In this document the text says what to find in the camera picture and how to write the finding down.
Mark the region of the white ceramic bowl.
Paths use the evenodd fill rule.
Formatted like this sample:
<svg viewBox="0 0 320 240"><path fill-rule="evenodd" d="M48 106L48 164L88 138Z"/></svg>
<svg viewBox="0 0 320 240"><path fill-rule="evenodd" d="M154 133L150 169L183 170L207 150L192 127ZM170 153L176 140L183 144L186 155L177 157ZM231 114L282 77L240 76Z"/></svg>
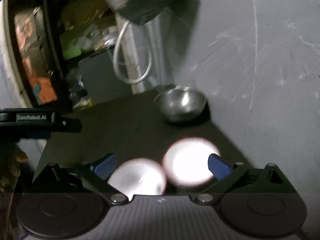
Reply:
<svg viewBox="0 0 320 240"><path fill-rule="evenodd" d="M199 137L183 138L174 142L163 155L162 166L176 187L199 187L214 178L208 168L211 154L220 156L218 148Z"/></svg>
<svg viewBox="0 0 320 240"><path fill-rule="evenodd" d="M160 196L167 187L163 167L154 160L137 158L121 164L108 179L108 184L127 196Z"/></svg>

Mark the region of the deep steel bowl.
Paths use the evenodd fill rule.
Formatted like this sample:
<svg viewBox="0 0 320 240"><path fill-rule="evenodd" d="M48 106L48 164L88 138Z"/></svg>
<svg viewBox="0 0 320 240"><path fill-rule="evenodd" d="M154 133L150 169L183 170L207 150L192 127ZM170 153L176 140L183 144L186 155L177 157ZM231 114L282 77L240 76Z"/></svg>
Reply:
<svg viewBox="0 0 320 240"><path fill-rule="evenodd" d="M155 97L154 103L165 120L183 122L202 114L207 99L196 89L174 87L161 90Z"/></svg>

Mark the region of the green box on shelf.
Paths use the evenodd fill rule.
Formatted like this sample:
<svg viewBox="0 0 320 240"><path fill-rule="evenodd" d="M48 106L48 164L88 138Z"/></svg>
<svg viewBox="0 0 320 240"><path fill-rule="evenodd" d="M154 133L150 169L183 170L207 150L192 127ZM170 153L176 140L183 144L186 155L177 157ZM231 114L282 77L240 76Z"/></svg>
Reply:
<svg viewBox="0 0 320 240"><path fill-rule="evenodd" d="M63 58L66 60L78 57L82 54L81 46L76 44L68 47L63 51Z"/></svg>

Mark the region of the dark grey cabinet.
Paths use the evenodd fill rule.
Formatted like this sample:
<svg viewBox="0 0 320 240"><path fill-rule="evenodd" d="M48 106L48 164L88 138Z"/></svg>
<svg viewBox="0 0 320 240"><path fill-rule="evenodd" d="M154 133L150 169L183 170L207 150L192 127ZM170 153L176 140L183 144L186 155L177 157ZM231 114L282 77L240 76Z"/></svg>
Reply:
<svg viewBox="0 0 320 240"><path fill-rule="evenodd" d="M96 105L132 94L130 85L119 81L108 52L87 57L78 63L88 96Z"/></svg>

